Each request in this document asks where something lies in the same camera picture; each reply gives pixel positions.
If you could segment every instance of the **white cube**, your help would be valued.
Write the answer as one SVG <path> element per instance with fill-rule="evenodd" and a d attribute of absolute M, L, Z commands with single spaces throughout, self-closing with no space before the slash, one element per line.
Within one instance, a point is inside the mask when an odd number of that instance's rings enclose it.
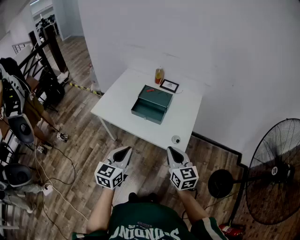
<path fill-rule="evenodd" d="M 123 169 L 99 162 L 95 170 L 96 183 L 114 189 L 124 180 L 123 174 Z"/>
<path fill-rule="evenodd" d="M 199 176 L 195 166 L 175 168 L 172 170 L 170 178 L 171 182 L 178 190 L 194 188 L 198 179 Z"/>

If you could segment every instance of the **gray pants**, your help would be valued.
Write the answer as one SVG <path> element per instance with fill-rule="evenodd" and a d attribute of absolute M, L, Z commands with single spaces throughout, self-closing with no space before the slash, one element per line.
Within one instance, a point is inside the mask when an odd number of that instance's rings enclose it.
<path fill-rule="evenodd" d="M 3 201 L 13 204 L 16 207 L 25 209 L 26 211 L 32 211 L 33 204 L 26 200 L 25 198 L 19 197 L 18 193 L 39 193 L 43 191 L 42 187 L 38 184 L 32 183 L 30 185 L 16 187 L 14 190 L 5 190 L 5 197 L 3 198 Z"/>

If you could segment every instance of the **fan grille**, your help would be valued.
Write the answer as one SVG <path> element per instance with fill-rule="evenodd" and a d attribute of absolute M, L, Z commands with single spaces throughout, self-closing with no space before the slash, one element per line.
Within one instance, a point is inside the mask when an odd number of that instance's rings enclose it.
<path fill-rule="evenodd" d="M 299 150 L 299 119 L 275 125 L 256 148 L 248 171 L 246 200 L 257 222 L 280 223 L 299 209 Z"/>

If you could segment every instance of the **green t-shirt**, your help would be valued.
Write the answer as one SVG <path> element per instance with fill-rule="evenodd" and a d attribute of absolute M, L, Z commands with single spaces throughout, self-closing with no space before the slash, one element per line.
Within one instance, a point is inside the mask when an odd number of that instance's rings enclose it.
<path fill-rule="evenodd" d="M 123 203 L 115 206 L 108 232 L 73 233 L 72 239 L 94 240 L 226 240 L 214 218 L 196 222 L 191 232 L 178 214 L 155 203 Z"/>

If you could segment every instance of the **red object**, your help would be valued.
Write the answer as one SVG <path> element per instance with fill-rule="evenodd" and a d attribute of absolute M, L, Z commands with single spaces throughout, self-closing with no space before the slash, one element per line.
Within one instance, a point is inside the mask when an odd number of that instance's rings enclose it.
<path fill-rule="evenodd" d="M 225 224 L 221 224 L 219 228 L 222 230 L 225 236 L 231 237 L 236 237 L 244 232 L 242 229 L 233 228 Z"/>

